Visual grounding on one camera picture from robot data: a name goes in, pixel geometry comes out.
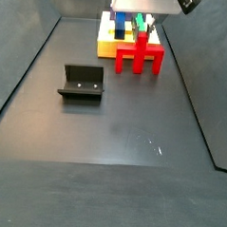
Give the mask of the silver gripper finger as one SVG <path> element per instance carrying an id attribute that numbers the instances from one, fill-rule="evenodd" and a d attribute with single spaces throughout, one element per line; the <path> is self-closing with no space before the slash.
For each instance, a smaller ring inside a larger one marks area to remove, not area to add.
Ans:
<path id="1" fill-rule="evenodd" d="M 137 25 L 137 19 L 136 18 L 132 18 L 131 26 L 132 26 L 132 33 L 133 33 L 134 42 L 137 42 L 139 27 Z"/>
<path id="2" fill-rule="evenodd" d="M 149 35 L 155 30 L 155 25 L 147 25 L 147 34 Z"/>

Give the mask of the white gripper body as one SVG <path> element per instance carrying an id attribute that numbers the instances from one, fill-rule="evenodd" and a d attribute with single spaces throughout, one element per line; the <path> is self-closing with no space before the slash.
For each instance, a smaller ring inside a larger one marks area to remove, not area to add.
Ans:
<path id="1" fill-rule="evenodd" d="M 116 12 L 180 13 L 178 0 L 112 0 L 110 6 Z"/>

